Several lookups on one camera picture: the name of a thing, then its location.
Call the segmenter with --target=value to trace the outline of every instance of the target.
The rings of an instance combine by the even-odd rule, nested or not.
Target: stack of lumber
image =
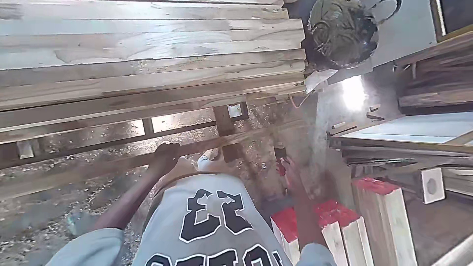
[[[412,63],[401,76],[399,106],[433,107],[472,103],[472,41],[473,32],[458,36],[430,48],[425,52],[428,54],[426,59]]]
[[[368,242],[363,217],[336,201],[329,200],[314,206],[319,215],[318,225],[322,229],[325,242],[338,266],[373,266],[373,258]],[[271,216],[273,229],[291,261],[300,256],[296,214],[293,208],[277,212]]]
[[[401,188],[368,177],[352,184],[355,204],[365,218],[374,264],[416,266]]]
[[[473,196],[473,169],[442,168],[445,189]]]
[[[0,143],[305,90],[277,0],[6,0]]]

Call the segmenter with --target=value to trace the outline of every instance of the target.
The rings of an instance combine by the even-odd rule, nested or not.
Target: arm
[[[178,146],[177,143],[161,144],[156,149],[155,159],[150,163],[143,177],[98,218],[94,230],[102,228],[125,229],[153,186],[176,165],[179,159],[177,156]]]
[[[314,202],[309,199],[302,185],[297,165],[289,157],[281,158],[281,164],[286,169],[286,181],[295,200],[294,211],[297,220],[299,250],[313,242],[327,247],[322,230],[318,225],[319,216],[313,210]]]

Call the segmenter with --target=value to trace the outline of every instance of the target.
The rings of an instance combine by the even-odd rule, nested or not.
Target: wood stick
[[[302,126],[304,126],[303,121],[295,120],[281,125],[258,128],[247,132],[236,133],[230,136],[218,137],[210,140],[184,144],[179,147],[178,155],[184,156],[188,154],[194,154],[197,152],[202,152],[205,150],[222,147],[229,144],[238,143],[249,138],[260,138],[269,135],[273,132],[289,128],[298,128]],[[77,167],[69,171],[64,171],[62,173],[57,173],[54,175],[46,174],[39,177],[31,177],[28,180],[22,180],[11,184],[4,184],[0,186],[0,200],[28,195],[31,193],[43,191],[61,185],[89,180],[105,174],[148,165],[153,160],[153,158],[153,152],[145,153],[130,158],[120,158],[107,162],[94,162],[82,167]]]

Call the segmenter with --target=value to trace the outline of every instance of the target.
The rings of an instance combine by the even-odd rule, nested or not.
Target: gray t-shirt
[[[123,232],[106,228],[71,241],[49,266],[112,265]],[[243,185],[225,174],[198,174],[164,192],[133,266],[291,266]],[[329,250],[306,246],[298,265],[336,266]]]

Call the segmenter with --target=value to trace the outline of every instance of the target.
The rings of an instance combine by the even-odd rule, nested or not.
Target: leg
[[[212,161],[212,158],[215,158],[215,151],[206,151],[200,158],[197,160],[197,165],[199,166],[199,171],[201,172],[218,172],[223,174],[231,175],[231,168],[223,160],[223,156],[220,157],[217,161]]]

